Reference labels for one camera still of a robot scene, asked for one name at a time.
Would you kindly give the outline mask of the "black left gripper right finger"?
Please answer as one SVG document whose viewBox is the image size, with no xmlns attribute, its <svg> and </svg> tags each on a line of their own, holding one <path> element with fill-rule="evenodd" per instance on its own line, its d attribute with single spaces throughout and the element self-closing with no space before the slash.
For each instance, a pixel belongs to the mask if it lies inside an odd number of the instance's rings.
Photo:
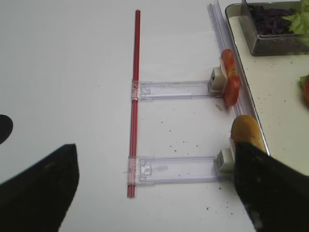
<svg viewBox="0 0 309 232">
<path fill-rule="evenodd" d="M 247 142 L 236 145 L 234 184 L 257 232 L 309 230 L 309 178 Z"/>
</svg>

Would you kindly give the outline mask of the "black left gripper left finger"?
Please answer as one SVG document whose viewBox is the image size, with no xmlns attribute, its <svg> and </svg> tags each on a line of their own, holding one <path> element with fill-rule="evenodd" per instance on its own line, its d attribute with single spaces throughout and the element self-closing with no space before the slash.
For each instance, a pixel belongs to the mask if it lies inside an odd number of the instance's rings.
<svg viewBox="0 0 309 232">
<path fill-rule="evenodd" d="M 76 145 L 58 148 L 0 185 L 2 232 L 57 232 L 79 184 Z"/>
</svg>

